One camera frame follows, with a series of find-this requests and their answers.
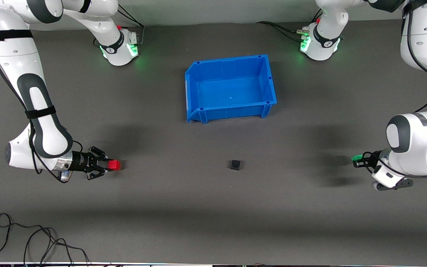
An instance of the blue storage crate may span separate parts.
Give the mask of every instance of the blue storage crate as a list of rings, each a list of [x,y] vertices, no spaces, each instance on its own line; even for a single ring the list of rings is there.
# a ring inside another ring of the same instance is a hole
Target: blue storage crate
[[[276,104],[267,55],[194,62],[185,72],[187,122],[261,115]]]

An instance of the cable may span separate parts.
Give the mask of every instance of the cable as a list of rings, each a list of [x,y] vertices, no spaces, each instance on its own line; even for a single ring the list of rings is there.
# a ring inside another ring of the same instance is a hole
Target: cable
[[[22,108],[24,108],[25,111],[27,111],[26,105],[24,104],[24,101],[22,101],[22,99],[19,97],[19,95],[17,94],[15,88],[12,86],[12,83],[9,81],[9,79],[7,79],[7,76],[4,74],[4,71],[1,69],[0,67],[0,75],[3,78],[3,80],[5,81],[5,83],[7,84],[7,86],[10,88],[10,90],[12,91],[12,93],[16,96],[16,98],[19,100],[19,103],[21,103]],[[49,170],[49,168],[46,166],[46,164],[42,161],[42,159],[40,158],[39,154],[37,154],[36,149],[34,147],[34,142],[33,142],[33,138],[34,135],[36,134],[35,130],[34,130],[34,125],[32,124],[32,121],[29,120],[29,124],[30,124],[30,134],[29,134],[29,147],[31,149],[31,154],[32,154],[32,163],[34,164],[34,170],[36,171],[36,174],[41,174],[42,170],[39,171],[39,169],[37,168],[37,164],[36,164],[36,159],[34,157],[34,155],[37,156],[37,158],[39,159],[39,161],[42,163],[42,165],[45,167],[45,169],[52,174],[52,176],[54,178],[57,179],[57,181],[61,182],[61,183],[66,183],[68,181],[61,181],[52,171]]]
[[[366,154],[370,154],[370,156],[373,156],[375,159],[377,159],[378,161],[381,162],[381,164],[383,164],[383,166],[385,166],[386,168],[390,169],[390,171],[396,172],[397,174],[400,174],[402,176],[406,176],[406,177],[410,177],[410,178],[427,178],[427,175],[412,175],[412,174],[403,174],[395,169],[393,169],[392,167],[390,167],[388,164],[386,164],[385,162],[383,162],[383,160],[381,160],[380,157],[378,157],[377,155],[373,154],[372,152],[366,151],[362,154],[362,158],[365,158]]]
[[[278,27],[278,28],[280,28],[281,30],[283,30],[283,31],[285,31],[285,32],[296,33],[296,31],[295,31],[295,30],[288,29],[288,28],[283,27],[283,26],[281,26],[281,25],[279,25],[279,24],[277,24],[277,23],[274,23],[274,22],[265,22],[265,21],[262,21],[262,22],[257,22],[257,23],[259,23],[259,24],[271,25],[271,26],[273,26],[273,27]]]
[[[427,107],[427,103],[425,103],[424,104],[424,106],[422,106],[422,107],[420,107],[419,109],[417,109],[415,112],[413,112],[413,113],[416,113],[416,112],[420,112],[423,108],[426,108]]]
[[[126,16],[125,14],[123,14],[122,12],[120,12],[120,11],[118,11],[118,12],[120,12],[120,14],[122,14],[123,16],[125,16],[126,18],[128,18],[129,20],[131,20],[131,21],[133,21],[133,22],[136,22],[140,27],[142,27],[142,28],[144,28],[144,25],[143,24],[141,24],[140,22],[138,22],[128,11],[126,11],[126,9],[124,9],[124,7],[122,7],[120,4],[118,4],[118,6],[119,7],[121,7],[121,9],[124,11],[124,12],[126,12],[126,14],[128,14],[129,15],[129,17],[131,17],[131,18],[129,18],[128,16]]]
[[[293,40],[295,42],[298,42],[298,43],[302,42],[301,39],[296,39],[296,38],[290,37],[289,35],[287,35],[286,33],[284,33],[282,30],[284,30],[285,32],[290,32],[290,33],[296,33],[296,32],[292,31],[290,29],[287,29],[287,28],[285,28],[285,27],[283,27],[281,25],[278,25],[278,24],[273,23],[273,22],[257,22],[257,23],[270,25],[271,27],[273,27],[274,29],[276,29],[279,33],[281,33],[284,37],[286,37],[286,38],[288,38],[290,40]]]
[[[45,235],[47,235],[48,237],[49,237],[49,243],[48,243],[48,245],[47,245],[47,249],[46,249],[46,251],[44,252],[44,255],[41,257],[41,260],[40,260],[40,265],[42,266],[42,263],[44,262],[44,260],[45,260],[45,258],[46,258],[46,256],[47,256],[47,254],[49,254],[49,252],[52,250],[52,248],[53,247],[55,247],[55,246],[57,246],[57,245],[60,245],[60,246],[62,246],[62,247],[65,247],[66,248],[66,252],[67,252],[67,256],[68,256],[68,258],[69,258],[69,260],[70,260],[70,263],[71,264],[73,264],[73,260],[72,260],[72,257],[71,257],[71,255],[70,255],[70,251],[69,251],[69,248],[71,248],[71,249],[73,249],[73,250],[81,250],[82,252],[83,252],[83,256],[85,257],[85,262],[86,262],[86,264],[87,264],[87,266],[88,266],[88,262],[90,261],[89,259],[88,259],[88,255],[86,254],[86,252],[85,252],[85,250],[83,250],[83,249],[81,249],[81,248],[79,248],[79,247],[73,247],[73,246],[71,246],[71,245],[67,245],[67,242],[66,242],[66,240],[65,239],[63,239],[63,238],[58,238],[58,239],[55,239],[54,238],[54,235],[52,235],[52,232],[51,231],[54,231],[55,232],[55,229],[53,229],[53,228],[51,228],[51,227],[43,227],[43,226],[41,226],[41,225],[32,225],[32,226],[26,226],[26,225],[22,225],[22,224],[19,224],[19,223],[14,223],[14,222],[12,222],[11,221],[11,217],[7,214],[7,213],[0,213],[0,219],[1,219],[1,217],[2,216],[5,216],[6,218],[7,218],[7,220],[8,220],[8,224],[7,225],[1,225],[1,223],[0,223],[0,227],[1,228],[7,228],[7,232],[6,232],[6,240],[5,240],[5,242],[4,242],[4,244],[3,244],[3,246],[0,248],[0,252],[6,247],[6,245],[7,245],[7,241],[9,240],[9,233],[10,233],[10,231],[11,231],[11,227],[12,226],[14,226],[14,225],[16,225],[16,226],[19,226],[19,227],[21,227],[21,228],[34,228],[34,227],[38,227],[39,229],[37,229],[34,233],[32,233],[32,235],[29,237],[29,239],[27,240],[27,243],[26,243],[26,247],[25,247],[25,249],[24,249],[24,257],[23,257],[23,262],[24,262],[24,266],[26,266],[26,254],[27,254],[27,252],[28,252],[28,249],[29,249],[29,243],[30,243],[30,241],[31,241],[31,238],[32,237],[34,237],[34,235],[36,235],[37,233],[39,233],[39,232],[43,232]]]
[[[411,47],[411,22],[413,20],[413,10],[410,10],[410,13],[408,13],[408,37],[407,37],[407,41],[408,41],[408,50],[410,50],[410,55],[412,57],[412,59],[415,61],[415,63],[423,70],[426,71],[427,73],[427,69],[416,59],[416,56],[413,52],[413,49]]]
[[[138,42],[138,45],[141,45],[141,44],[143,44],[143,41],[144,41],[144,30],[145,30],[145,26],[143,25],[143,24],[141,24],[141,22],[138,22],[128,11],[126,11],[126,9],[124,8],[124,7],[122,7],[120,4],[118,4],[118,6],[119,7],[121,7],[121,9],[123,10],[123,11],[125,11],[126,12],[126,14],[124,14],[123,12],[121,12],[120,10],[118,10],[118,13],[120,13],[120,14],[122,14],[123,15],[123,17],[125,17],[125,18],[127,18],[127,19],[129,19],[129,20],[131,20],[132,22],[134,22],[134,23],[136,23],[136,24],[138,24],[143,30],[142,30],[142,33],[141,33],[141,41],[140,42]],[[98,45],[97,44],[95,44],[95,41],[96,41],[96,38],[93,38],[93,42],[92,42],[92,44],[93,44],[93,46],[94,47],[100,47],[100,43],[98,43]]]
[[[365,169],[367,169],[367,171],[368,171],[370,174],[372,174],[372,173],[373,173],[373,171],[371,171],[371,170],[370,170],[369,166],[365,166]]]
[[[75,140],[73,140],[73,142],[77,143],[78,145],[80,145],[80,152],[82,152],[83,151],[83,145],[80,142],[75,141]]]
[[[311,20],[311,23],[313,23],[313,22],[315,22],[318,18],[319,18],[319,16],[320,15],[322,15],[322,9],[319,9],[318,11],[317,11],[317,13],[314,15],[314,17],[312,18],[312,20]]]

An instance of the robotic arm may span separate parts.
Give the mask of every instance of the robotic arm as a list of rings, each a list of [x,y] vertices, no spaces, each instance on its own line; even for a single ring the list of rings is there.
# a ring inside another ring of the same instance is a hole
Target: robotic arm
[[[303,38],[301,51],[315,60],[328,59],[337,50],[337,38],[347,22],[344,9],[363,3],[360,0],[329,1],[332,2],[317,0],[324,15],[318,23],[303,28],[312,29],[313,34]],[[404,0],[368,2],[371,7],[393,12]],[[427,72],[427,0],[408,2],[403,8],[403,18],[401,57],[408,65]],[[406,177],[427,178],[427,112],[418,110],[394,116],[388,122],[386,135],[389,148],[352,158],[355,167],[366,167],[370,171],[376,180],[373,186],[380,191],[399,189],[413,185]]]
[[[117,0],[0,0],[0,73],[29,119],[22,133],[7,144],[6,161],[38,173],[47,169],[58,181],[68,182],[73,171],[94,179],[119,170],[120,163],[96,147],[88,152],[71,150],[73,139],[49,97],[29,25],[57,22],[64,12],[93,33],[104,57],[115,66],[135,58],[138,44],[135,33],[119,29],[109,17],[117,12]]]

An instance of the gray table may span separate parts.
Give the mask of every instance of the gray table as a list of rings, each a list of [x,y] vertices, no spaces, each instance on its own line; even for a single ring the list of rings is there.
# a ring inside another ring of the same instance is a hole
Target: gray table
[[[126,169],[60,184],[7,166],[4,147],[27,120],[0,79],[0,212],[54,227],[93,261],[427,266],[427,179],[378,192],[346,165],[383,149],[388,120],[427,101],[427,75],[401,60],[399,21],[351,22],[344,35],[315,62],[266,25],[149,27],[140,58],[115,67],[88,31],[37,32],[62,124]],[[255,54],[271,61],[270,116],[187,124],[188,66]],[[0,261],[22,260],[31,232],[15,228]],[[33,260],[45,244],[34,239]]]

